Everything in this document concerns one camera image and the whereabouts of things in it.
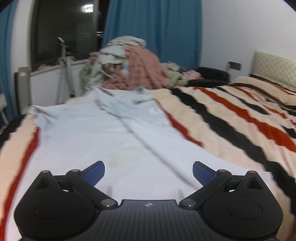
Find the white t-shirt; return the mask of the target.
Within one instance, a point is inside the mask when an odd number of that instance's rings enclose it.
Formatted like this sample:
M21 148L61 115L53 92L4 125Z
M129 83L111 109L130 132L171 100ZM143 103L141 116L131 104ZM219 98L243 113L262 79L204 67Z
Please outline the white t-shirt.
M5 240L276 239L269 176L187 140L150 91L99 88L30 113L39 131Z

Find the striped fleece blanket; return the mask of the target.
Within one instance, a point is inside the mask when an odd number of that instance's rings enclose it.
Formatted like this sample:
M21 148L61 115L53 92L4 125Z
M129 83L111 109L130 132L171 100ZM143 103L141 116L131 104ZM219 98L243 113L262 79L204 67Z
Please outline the striped fleece blanket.
M19 240L14 210L43 170L63 175L97 161L96 187L124 199L180 201L201 184L200 161L234 175L257 171L283 211L279 240L295 240L295 94L250 77L222 87L133 91L96 87L33 105L1 151L1 180L20 164L4 201L1 240Z

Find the light green garment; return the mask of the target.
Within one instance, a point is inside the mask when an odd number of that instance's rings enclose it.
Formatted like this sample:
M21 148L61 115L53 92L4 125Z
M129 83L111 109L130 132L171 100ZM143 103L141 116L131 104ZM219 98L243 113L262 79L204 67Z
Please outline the light green garment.
M85 93L87 90L91 89L92 87L91 73L92 73L92 66L88 63L85 64L79 72L80 87L83 93Z

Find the black chair with grey back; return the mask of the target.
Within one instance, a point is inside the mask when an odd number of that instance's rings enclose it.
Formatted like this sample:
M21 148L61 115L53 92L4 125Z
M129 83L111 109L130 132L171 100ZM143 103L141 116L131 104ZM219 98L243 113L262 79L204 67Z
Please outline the black chair with grey back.
M27 113L31 105L31 72L29 67L20 67L14 73L16 108L19 115Z

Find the white tripod stand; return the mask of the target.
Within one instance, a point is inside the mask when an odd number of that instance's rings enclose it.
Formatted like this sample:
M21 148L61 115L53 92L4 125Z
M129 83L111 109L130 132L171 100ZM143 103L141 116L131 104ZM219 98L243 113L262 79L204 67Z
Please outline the white tripod stand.
M61 56L59 58L60 63L60 73L58 79L58 88L56 95L56 104L61 103L62 98L62 85L66 83L68 89L69 98L74 98L76 96L76 91L74 88L73 82L73 73L72 73L72 57L67 52L68 46L61 37L57 37L59 44L61 45Z

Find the pink fluffy blanket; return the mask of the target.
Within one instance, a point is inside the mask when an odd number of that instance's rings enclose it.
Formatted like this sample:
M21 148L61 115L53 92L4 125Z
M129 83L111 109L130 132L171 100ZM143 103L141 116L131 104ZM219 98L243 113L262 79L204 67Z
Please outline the pink fluffy blanket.
M113 78L92 85L91 89L98 86L131 91L139 87L152 90L169 86L168 74L153 52L140 47L126 47L125 51L129 60L128 75L123 75L123 70L116 67Z

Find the beige quilted headboard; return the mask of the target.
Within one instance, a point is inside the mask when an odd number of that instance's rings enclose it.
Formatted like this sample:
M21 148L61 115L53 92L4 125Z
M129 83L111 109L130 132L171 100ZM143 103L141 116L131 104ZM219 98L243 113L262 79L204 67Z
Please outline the beige quilted headboard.
M269 80L295 92L295 60L255 51L250 76Z

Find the grey-white hoodie on pile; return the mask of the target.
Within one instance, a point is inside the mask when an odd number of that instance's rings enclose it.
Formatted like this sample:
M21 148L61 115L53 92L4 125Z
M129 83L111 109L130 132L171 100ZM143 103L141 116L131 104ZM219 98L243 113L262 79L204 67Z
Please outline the grey-white hoodie on pile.
M89 54L89 76L86 83L90 86L101 84L114 77L116 67L123 70L123 75L129 73L129 60L126 47L146 47L146 41L133 36L120 36L109 41L98 52Z

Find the right blue curtain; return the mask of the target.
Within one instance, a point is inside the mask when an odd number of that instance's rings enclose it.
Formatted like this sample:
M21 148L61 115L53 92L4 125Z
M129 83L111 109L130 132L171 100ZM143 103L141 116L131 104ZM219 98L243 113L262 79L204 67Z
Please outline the right blue curtain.
M120 36L145 40L161 62L194 69L201 61L202 2L110 1L102 45Z

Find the blue curtain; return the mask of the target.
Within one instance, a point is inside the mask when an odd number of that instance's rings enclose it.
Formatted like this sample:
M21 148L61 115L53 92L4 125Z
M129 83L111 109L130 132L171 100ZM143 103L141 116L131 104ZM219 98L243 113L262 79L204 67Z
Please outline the blue curtain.
M145 40L161 62L194 69L201 61L202 2L110 1L102 45L120 36Z
M17 116L11 73L11 41L18 1L11 1L1 10L1 94L6 97L7 107L4 113L8 121Z

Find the dark window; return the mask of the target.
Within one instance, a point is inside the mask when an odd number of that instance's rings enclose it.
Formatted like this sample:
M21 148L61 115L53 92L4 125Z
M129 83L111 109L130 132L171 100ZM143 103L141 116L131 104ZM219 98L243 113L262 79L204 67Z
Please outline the dark window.
M62 46L75 59L100 49L109 1L42 0L34 2L31 23L31 68L56 65Z

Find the left blue curtain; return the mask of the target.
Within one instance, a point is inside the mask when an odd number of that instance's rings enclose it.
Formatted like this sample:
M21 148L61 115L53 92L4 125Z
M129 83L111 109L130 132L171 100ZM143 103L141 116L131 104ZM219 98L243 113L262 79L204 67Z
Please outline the left blue curtain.
M11 41L18 1L11 1L1 10L1 94L6 97L7 107L4 113L8 121L17 116L11 73Z

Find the wall power socket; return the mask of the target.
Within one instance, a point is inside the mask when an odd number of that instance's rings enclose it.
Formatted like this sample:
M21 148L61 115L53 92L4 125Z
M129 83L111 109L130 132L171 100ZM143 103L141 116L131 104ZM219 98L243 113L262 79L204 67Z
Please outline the wall power socket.
M228 65L230 69L241 71L241 63L229 61Z

